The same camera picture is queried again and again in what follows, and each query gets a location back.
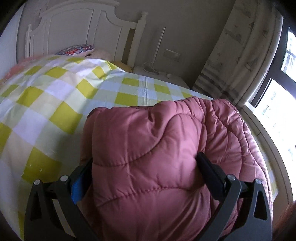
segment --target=yellow pillow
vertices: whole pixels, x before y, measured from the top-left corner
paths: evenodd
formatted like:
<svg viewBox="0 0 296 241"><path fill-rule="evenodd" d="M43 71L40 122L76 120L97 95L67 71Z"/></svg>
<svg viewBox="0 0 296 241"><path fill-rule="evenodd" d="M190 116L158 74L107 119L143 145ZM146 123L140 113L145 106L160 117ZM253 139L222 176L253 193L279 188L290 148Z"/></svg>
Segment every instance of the yellow pillow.
<svg viewBox="0 0 296 241"><path fill-rule="evenodd" d="M115 61L115 62L113 62L113 64L115 64L117 67L123 69L125 72L128 72L128 73L132 72L131 67L127 66L126 64L124 64L122 62Z"/></svg>

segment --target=headboard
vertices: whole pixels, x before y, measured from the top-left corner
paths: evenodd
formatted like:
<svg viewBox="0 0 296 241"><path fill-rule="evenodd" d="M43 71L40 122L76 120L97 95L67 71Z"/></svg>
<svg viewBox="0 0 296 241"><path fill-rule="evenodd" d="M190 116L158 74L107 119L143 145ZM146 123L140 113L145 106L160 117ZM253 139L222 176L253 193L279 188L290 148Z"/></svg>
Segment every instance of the headboard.
<svg viewBox="0 0 296 241"><path fill-rule="evenodd" d="M31 24L26 34L26 57L54 54L72 45L91 44L111 54L114 61L121 61L128 51L127 64L133 67L146 25L147 12L142 12L137 22L116 17L113 0L71 0L45 11L39 26L32 31ZM126 40L135 29L130 49Z"/></svg>

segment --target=patterned pillow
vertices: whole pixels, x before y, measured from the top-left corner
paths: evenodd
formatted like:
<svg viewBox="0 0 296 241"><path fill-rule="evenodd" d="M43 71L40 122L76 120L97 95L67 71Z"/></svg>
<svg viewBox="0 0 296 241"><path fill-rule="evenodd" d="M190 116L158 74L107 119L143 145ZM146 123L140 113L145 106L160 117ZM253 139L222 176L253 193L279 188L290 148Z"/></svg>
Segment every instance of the patterned pillow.
<svg viewBox="0 0 296 241"><path fill-rule="evenodd" d="M55 55L69 55L76 57L85 57L94 51L94 47L90 44L74 45L57 52Z"/></svg>

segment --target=metal screw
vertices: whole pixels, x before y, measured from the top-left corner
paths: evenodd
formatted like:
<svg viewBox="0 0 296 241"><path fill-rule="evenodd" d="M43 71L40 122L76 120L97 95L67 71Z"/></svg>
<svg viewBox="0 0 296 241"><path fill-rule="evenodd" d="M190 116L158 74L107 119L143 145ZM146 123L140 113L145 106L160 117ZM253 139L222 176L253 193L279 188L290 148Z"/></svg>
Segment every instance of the metal screw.
<svg viewBox="0 0 296 241"><path fill-rule="evenodd" d="M260 179L258 179L258 178L255 179L255 182L256 182L257 184L262 184L262 181L261 181Z"/></svg>
<svg viewBox="0 0 296 241"><path fill-rule="evenodd" d="M65 181L68 180L68 176L67 176L67 175L63 175L63 176L61 176L60 180L61 180L62 182L65 182Z"/></svg>
<svg viewBox="0 0 296 241"><path fill-rule="evenodd" d="M34 185L36 185L36 186L37 186L37 185L39 185L39 184L40 184L40 182L41 182L41 181L40 181L39 179L37 179L37 180L35 180L35 181L34 181Z"/></svg>
<svg viewBox="0 0 296 241"><path fill-rule="evenodd" d="M227 175L228 180L235 181L235 176L232 174Z"/></svg>

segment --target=patterned curtain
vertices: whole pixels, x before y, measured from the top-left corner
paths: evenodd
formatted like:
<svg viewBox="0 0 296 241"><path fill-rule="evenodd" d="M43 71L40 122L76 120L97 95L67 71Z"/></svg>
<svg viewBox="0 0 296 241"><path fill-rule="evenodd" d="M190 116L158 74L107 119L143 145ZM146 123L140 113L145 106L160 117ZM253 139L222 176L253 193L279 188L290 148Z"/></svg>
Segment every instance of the patterned curtain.
<svg viewBox="0 0 296 241"><path fill-rule="evenodd" d="M242 107L270 67L282 22L268 0L236 0L193 90Z"/></svg>

